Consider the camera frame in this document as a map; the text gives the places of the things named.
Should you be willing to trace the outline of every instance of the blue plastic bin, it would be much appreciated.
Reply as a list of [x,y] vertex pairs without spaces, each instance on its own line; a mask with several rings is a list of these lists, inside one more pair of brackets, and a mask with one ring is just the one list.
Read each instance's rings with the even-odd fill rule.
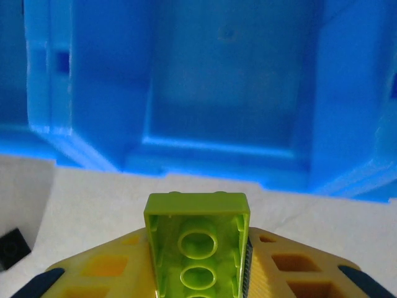
[[79,166],[397,196],[395,0],[25,0],[25,29],[30,128]]

